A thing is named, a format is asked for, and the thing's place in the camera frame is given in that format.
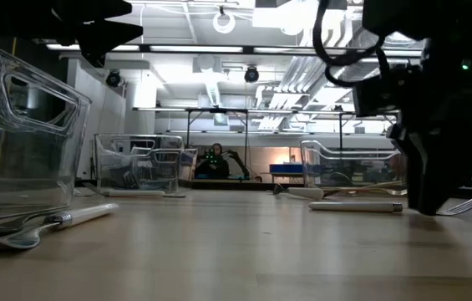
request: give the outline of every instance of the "white wall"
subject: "white wall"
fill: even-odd
[[[148,84],[128,84],[126,89],[126,134],[154,134],[155,112],[134,111],[134,107],[155,107],[155,86]]]
[[[84,143],[76,174],[78,178],[90,179],[90,158],[94,154],[92,150],[94,134],[124,132],[126,101],[103,83],[103,77],[100,78],[97,74],[92,74],[92,69],[82,66],[77,59],[69,60],[67,82],[93,102],[89,109]]]

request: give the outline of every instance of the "person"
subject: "person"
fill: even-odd
[[[228,162],[222,157],[221,144],[212,145],[210,154],[199,156],[199,159],[202,161],[196,167],[196,175],[207,175],[209,179],[226,179],[230,175]]]

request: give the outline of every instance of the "wooden table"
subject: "wooden table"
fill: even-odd
[[[112,202],[116,216],[0,253],[0,300],[472,300],[472,212],[311,212],[250,191]]]

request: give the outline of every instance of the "dome camera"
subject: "dome camera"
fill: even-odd
[[[105,83],[112,88],[117,88],[122,85],[123,81],[120,77],[118,70],[111,70],[109,71],[108,77],[105,79]]]
[[[245,81],[247,83],[255,83],[260,78],[260,74],[258,73],[258,69],[256,66],[249,66],[245,72]]]

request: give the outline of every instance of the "clear plastic bin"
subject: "clear plastic bin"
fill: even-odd
[[[101,191],[178,191],[184,141],[171,135],[97,134],[97,187]]]
[[[319,141],[301,142],[306,187],[369,186],[403,180],[396,150],[329,150]]]
[[[0,218],[69,205],[89,105],[0,50]]]
[[[180,157],[180,180],[193,181],[195,177],[197,149],[185,149]]]

